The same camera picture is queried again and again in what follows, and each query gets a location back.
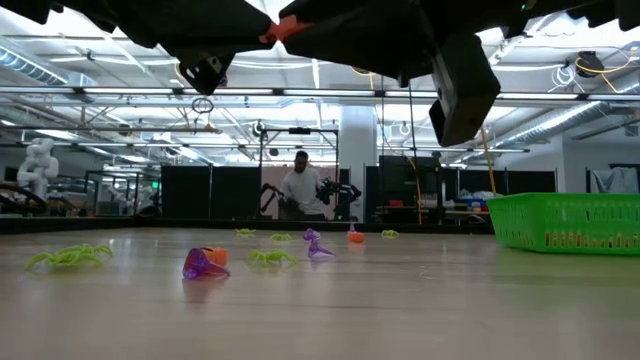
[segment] purple dinosaur toy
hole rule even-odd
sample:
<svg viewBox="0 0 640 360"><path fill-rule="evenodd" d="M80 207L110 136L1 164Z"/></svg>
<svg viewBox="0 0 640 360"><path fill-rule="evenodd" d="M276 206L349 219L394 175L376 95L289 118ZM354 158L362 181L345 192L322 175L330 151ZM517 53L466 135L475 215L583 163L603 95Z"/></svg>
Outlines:
<svg viewBox="0 0 640 360"><path fill-rule="evenodd" d="M309 252L307 256L309 259L329 259L336 257L336 254L320 246L320 234L308 229L304 233L303 238L309 242Z"/></svg>

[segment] white pillar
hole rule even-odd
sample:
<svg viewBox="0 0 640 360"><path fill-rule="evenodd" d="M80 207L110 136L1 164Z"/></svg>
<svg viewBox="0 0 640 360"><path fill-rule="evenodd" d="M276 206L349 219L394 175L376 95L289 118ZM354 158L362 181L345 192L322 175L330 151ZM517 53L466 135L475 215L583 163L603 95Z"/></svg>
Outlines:
<svg viewBox="0 0 640 360"><path fill-rule="evenodd" d="M365 166L376 165L377 117L373 106L345 106L340 120L341 169L351 170L351 184L362 196L351 204L351 216L364 221Z"/></svg>

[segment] robotic arm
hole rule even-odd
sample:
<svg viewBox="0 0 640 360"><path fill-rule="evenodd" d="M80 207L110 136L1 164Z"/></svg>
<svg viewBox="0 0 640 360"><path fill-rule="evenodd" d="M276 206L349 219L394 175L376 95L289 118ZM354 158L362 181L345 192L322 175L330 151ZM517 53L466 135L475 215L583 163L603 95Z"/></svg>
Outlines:
<svg viewBox="0 0 640 360"><path fill-rule="evenodd" d="M316 194L316 198L322 201L325 205L329 205L331 202L331 195L340 194L346 196L346 199L341 202L337 202L333 210L336 218L340 216L348 205L356 201L362 195L362 191L360 191L355 185L333 182L329 178L322 180L322 185L323 186Z"/></svg>

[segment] pipe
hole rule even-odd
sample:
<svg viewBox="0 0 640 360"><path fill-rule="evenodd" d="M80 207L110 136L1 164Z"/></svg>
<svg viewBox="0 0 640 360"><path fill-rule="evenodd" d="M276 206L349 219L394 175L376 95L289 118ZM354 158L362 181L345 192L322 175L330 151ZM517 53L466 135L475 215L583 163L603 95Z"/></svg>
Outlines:
<svg viewBox="0 0 640 360"><path fill-rule="evenodd" d="M613 82L613 85L616 89L621 89L621 93L637 93L638 89L640 89L640 71L617 79ZM603 85L595 93L610 91L608 85ZM589 101L568 109L552 110L527 122L523 126L518 126L497 137L492 141L491 147L504 148L517 143L532 143L547 139L577 126L598 120L603 116L608 116L614 109L610 103L605 101ZM466 156L456 161L471 160L475 157L477 156Z"/></svg>

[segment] green plastic basket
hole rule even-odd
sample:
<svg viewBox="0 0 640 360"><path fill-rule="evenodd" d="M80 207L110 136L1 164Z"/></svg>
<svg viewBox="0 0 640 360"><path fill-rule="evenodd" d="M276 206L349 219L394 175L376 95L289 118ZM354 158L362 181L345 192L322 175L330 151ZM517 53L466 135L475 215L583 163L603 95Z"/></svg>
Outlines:
<svg viewBox="0 0 640 360"><path fill-rule="evenodd" d="M640 196L536 193L488 201L498 242L545 253L640 255Z"/></svg>

